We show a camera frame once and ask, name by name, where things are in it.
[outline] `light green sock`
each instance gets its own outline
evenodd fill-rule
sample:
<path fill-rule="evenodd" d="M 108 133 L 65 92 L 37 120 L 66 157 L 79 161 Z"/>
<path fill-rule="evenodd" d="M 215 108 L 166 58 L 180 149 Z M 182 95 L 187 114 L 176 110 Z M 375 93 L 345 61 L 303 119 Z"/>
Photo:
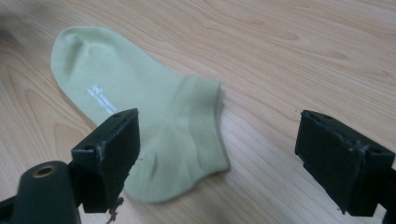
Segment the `light green sock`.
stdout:
<path fill-rule="evenodd" d="M 217 81 L 180 76 L 102 27 L 61 32 L 51 69 L 64 93 L 96 125 L 138 108 L 141 155 L 125 182 L 133 198 L 164 202 L 229 169 L 219 133 Z"/>

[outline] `ankle sock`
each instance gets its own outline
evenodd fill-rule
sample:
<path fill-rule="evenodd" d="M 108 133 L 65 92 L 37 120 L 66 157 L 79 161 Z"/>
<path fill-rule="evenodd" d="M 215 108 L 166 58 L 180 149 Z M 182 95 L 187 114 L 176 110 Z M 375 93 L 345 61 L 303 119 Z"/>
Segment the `ankle sock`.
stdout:
<path fill-rule="evenodd" d="M 51 69 L 62 91 L 96 125 L 138 108 L 141 154 L 125 182 L 134 199 L 164 202 L 229 169 L 219 132 L 219 82 L 183 77 L 103 27 L 62 31 Z"/>

